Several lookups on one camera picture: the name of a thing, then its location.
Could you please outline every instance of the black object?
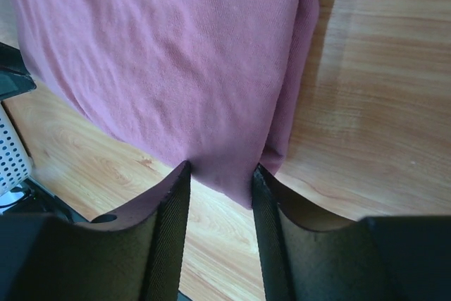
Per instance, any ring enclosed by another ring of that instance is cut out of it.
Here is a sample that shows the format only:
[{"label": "black object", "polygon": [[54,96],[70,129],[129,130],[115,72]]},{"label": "black object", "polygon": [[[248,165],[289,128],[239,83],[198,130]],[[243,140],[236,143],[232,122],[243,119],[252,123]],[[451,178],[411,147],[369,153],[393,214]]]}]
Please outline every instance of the black object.
[{"label": "black object", "polygon": [[35,88],[20,51],[0,43],[0,101]]},{"label": "black object", "polygon": [[451,217],[366,217],[313,204],[263,166],[252,196],[269,301],[451,298]]},{"label": "black object", "polygon": [[177,300],[190,165],[91,223],[0,216],[0,300]]},{"label": "black object", "polygon": [[63,200],[52,194],[33,179],[26,179],[21,184],[22,188],[13,188],[11,192],[22,191],[24,195],[12,203],[12,207],[4,211],[4,215],[17,213],[47,213],[60,219],[75,223],[88,222],[81,214],[72,209]]}]

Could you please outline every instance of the wooden floor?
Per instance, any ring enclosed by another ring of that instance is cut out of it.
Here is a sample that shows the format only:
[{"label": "wooden floor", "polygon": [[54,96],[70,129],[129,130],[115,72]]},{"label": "wooden floor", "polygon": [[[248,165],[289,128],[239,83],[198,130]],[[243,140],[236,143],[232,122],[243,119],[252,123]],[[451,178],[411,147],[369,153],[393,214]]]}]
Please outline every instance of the wooden floor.
[{"label": "wooden floor", "polygon": [[[8,31],[0,39],[14,44],[9,28],[0,24]],[[35,178],[87,218],[170,171],[105,136],[42,84],[6,106]],[[358,219],[451,214],[450,168],[451,0],[321,0],[278,177]],[[252,213],[197,183],[180,289],[193,300],[264,297]]]}]

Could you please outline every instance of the pink cloth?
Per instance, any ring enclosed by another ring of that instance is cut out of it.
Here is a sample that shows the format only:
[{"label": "pink cloth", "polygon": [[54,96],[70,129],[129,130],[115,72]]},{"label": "pink cloth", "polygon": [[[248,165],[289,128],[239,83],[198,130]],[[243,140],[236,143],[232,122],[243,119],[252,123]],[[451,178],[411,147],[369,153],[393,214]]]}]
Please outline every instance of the pink cloth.
[{"label": "pink cloth", "polygon": [[249,207],[288,149],[318,0],[11,0],[25,64],[94,124]]}]

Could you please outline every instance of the black plastic part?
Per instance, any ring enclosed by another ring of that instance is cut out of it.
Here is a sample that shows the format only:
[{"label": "black plastic part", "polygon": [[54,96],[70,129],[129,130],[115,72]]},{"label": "black plastic part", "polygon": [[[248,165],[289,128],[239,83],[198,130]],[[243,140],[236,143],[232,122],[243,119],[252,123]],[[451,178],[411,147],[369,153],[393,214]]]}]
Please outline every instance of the black plastic part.
[{"label": "black plastic part", "polygon": [[451,218],[365,218],[379,255],[403,300],[451,298]]},{"label": "black plastic part", "polygon": [[34,183],[30,179],[25,180],[22,186],[33,191],[27,199],[7,209],[4,214],[17,213],[51,213],[71,223],[88,222],[81,214],[71,208],[63,200]]},{"label": "black plastic part", "polygon": [[0,101],[35,88],[20,51],[0,43]]}]

